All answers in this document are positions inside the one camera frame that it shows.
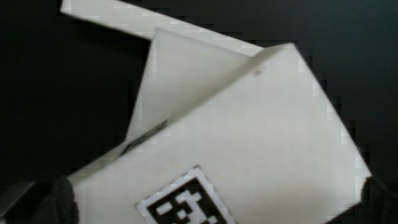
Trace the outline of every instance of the dark surface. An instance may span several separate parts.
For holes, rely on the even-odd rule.
[[[141,4],[265,47],[295,42],[373,175],[396,181],[398,2]],[[68,174],[121,141],[148,42],[62,16],[50,0],[2,1],[0,32],[2,191],[20,179]]]
[[[68,175],[123,141],[148,48],[55,1],[2,1],[0,192]]]

